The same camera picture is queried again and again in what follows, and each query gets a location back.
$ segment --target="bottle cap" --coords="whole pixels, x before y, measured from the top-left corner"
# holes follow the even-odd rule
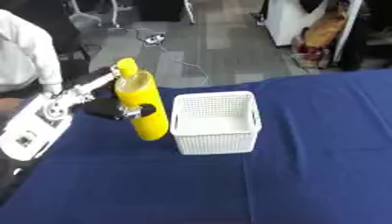
[[[135,75],[139,70],[137,63],[132,58],[120,59],[117,61],[116,66],[122,77],[130,77]]]

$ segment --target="person's arm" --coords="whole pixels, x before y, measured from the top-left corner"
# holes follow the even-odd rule
[[[30,57],[44,91],[53,94],[61,92],[60,63],[52,37],[45,30],[6,10],[0,10],[0,38],[15,43]]]

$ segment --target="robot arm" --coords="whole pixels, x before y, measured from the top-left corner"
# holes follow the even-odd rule
[[[0,136],[0,149],[17,161],[41,157],[72,124],[75,109],[113,120],[154,113],[156,110],[152,105],[126,108],[116,96],[96,96],[97,90],[113,87],[119,76],[115,68],[103,68],[80,77],[53,98],[42,94],[37,96],[7,123]]]

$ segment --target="table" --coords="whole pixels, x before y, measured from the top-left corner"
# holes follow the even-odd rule
[[[175,95],[252,91],[263,130],[249,154],[182,156],[127,122],[77,114],[8,204],[7,223],[318,223],[392,220],[392,71],[334,73]]]

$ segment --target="plastic basket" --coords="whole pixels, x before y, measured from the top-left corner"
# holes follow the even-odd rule
[[[251,152],[261,128],[250,92],[182,94],[174,100],[171,133],[184,155]]]

